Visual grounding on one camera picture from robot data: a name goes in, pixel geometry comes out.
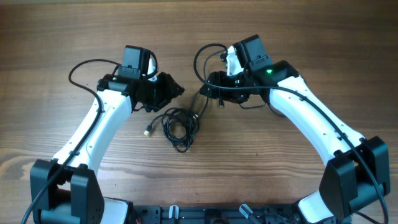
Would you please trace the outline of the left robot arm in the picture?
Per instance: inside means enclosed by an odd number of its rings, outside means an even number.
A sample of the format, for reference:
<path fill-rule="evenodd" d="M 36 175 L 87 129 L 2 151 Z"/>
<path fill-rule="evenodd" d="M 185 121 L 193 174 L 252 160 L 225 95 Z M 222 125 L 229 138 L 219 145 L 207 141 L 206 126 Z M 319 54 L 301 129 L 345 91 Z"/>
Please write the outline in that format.
<path fill-rule="evenodd" d="M 155 53 L 127 45 L 121 63 L 90 92 L 95 100 L 70 140 L 51 160 L 38 159 L 30 170 L 32 202 L 22 218 L 35 223 L 140 223 L 134 204 L 102 194 L 97 174 L 114 135 L 142 104 L 157 112 L 184 89 L 159 72 Z"/>

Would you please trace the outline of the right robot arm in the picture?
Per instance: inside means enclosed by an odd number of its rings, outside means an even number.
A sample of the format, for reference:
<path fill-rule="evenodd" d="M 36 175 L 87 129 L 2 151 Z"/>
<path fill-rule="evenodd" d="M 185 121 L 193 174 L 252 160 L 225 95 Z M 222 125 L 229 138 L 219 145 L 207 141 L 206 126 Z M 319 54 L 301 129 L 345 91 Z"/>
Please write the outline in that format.
<path fill-rule="evenodd" d="M 373 202 L 380 203 L 384 223 L 389 221 L 389 154 L 381 138 L 368 139 L 342 122 L 290 63 L 272 61 L 258 35 L 223 47 L 221 61 L 223 71 L 197 73 L 201 94 L 236 104 L 259 95 L 301 131 L 325 165 L 319 188 L 294 203 L 293 221 L 342 221 Z"/>

